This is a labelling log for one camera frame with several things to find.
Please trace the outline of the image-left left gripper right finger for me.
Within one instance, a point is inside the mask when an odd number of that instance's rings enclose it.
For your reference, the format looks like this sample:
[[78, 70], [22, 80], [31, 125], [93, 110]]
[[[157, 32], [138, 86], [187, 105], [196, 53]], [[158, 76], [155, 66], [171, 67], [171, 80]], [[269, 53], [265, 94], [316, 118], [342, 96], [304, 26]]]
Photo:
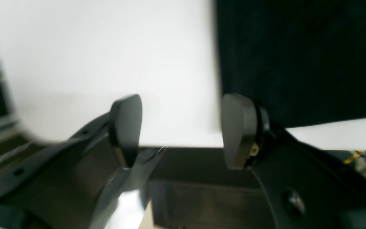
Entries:
[[366, 177], [295, 139], [239, 94], [221, 103], [225, 162], [251, 170], [278, 229], [366, 229]]

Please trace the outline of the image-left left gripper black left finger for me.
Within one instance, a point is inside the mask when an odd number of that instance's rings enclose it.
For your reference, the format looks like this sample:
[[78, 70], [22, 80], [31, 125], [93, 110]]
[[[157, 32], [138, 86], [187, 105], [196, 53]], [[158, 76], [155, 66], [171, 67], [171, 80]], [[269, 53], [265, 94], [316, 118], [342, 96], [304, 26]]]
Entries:
[[62, 142], [0, 119], [0, 228], [103, 229], [123, 192], [144, 187], [164, 148], [140, 148], [137, 94]]

